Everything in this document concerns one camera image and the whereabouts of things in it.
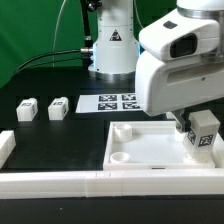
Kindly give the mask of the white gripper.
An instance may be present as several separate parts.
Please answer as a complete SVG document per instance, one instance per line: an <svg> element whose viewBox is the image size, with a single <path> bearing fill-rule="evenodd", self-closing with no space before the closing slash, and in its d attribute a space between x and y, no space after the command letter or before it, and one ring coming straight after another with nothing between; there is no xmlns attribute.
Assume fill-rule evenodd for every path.
<svg viewBox="0 0 224 224"><path fill-rule="evenodd" d="M177 131L187 133L191 122L183 108L224 97L224 62L203 61L221 42L219 23L173 10L142 29L139 42L137 103L150 116L173 111Z"/></svg>

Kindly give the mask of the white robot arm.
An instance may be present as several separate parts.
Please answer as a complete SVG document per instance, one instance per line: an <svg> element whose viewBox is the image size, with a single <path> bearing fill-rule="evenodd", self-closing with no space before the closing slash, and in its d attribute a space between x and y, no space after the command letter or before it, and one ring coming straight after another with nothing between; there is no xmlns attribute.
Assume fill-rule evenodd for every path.
<svg viewBox="0 0 224 224"><path fill-rule="evenodd" d="M224 0L176 0L176 8L133 35L133 0L95 0L98 38L89 72L135 79L150 116L171 112L187 130L185 108L224 97Z"/></svg>

